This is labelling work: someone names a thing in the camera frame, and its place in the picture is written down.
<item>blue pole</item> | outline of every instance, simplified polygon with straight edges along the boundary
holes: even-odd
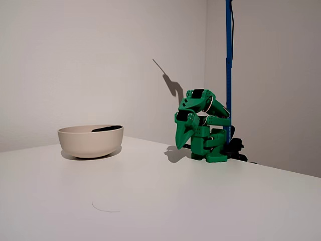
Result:
[[[229,119],[232,115],[232,88],[231,88],[231,71],[232,71],[232,23],[231,23],[231,1],[225,0],[226,4],[226,108],[230,113]],[[227,132],[226,142],[231,140],[231,127],[224,127]]]

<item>table surface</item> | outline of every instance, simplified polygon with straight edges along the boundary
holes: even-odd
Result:
[[[0,240],[321,240],[320,178],[129,137],[119,151],[0,153]]]

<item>white wall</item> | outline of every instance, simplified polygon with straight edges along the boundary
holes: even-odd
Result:
[[[178,99],[204,87],[206,0],[0,0],[0,151],[120,124],[174,143]]]
[[[234,0],[232,113],[249,161],[321,177],[321,1]],[[209,0],[206,88],[225,102],[225,1]]]

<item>green robotic arm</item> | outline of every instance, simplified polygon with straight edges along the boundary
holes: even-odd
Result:
[[[192,158],[207,162],[225,162],[223,148],[226,142],[226,131],[212,129],[210,126],[231,125],[229,112],[220,104],[215,95],[207,89],[195,89],[187,91],[175,114],[176,146],[178,149],[184,147],[191,138]],[[197,113],[205,112],[208,116],[198,116]]]

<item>ceramic bowl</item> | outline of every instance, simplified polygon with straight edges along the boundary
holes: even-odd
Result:
[[[92,132],[113,125],[67,127],[58,130],[64,152],[79,158],[97,158],[116,151],[121,146],[124,127],[116,130]]]

